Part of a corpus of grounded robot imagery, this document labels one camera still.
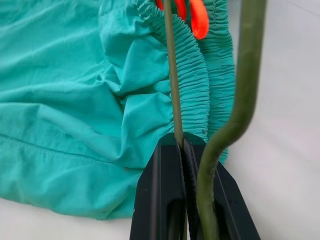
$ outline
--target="white floor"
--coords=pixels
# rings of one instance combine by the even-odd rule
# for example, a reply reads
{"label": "white floor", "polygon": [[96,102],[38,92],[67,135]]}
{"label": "white floor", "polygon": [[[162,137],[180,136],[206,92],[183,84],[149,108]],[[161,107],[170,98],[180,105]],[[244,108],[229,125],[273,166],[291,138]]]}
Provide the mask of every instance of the white floor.
{"label": "white floor", "polygon": [[[240,0],[229,10],[237,46]],[[269,0],[256,114],[226,162],[262,240],[320,239],[319,90],[320,0]],[[0,199],[1,240],[128,240],[130,226]]]}

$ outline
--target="teal cloth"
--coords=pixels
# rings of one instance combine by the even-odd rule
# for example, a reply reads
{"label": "teal cloth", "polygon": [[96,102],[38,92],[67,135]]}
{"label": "teal cloth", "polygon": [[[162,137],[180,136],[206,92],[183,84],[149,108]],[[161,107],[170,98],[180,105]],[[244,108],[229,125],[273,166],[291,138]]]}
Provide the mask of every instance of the teal cloth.
{"label": "teal cloth", "polygon": [[[207,140],[235,88],[227,0],[196,41],[173,16],[183,129]],[[130,217],[173,131],[164,14],[153,0],[0,2],[0,197],[98,220]],[[223,162],[227,152],[221,156]]]}

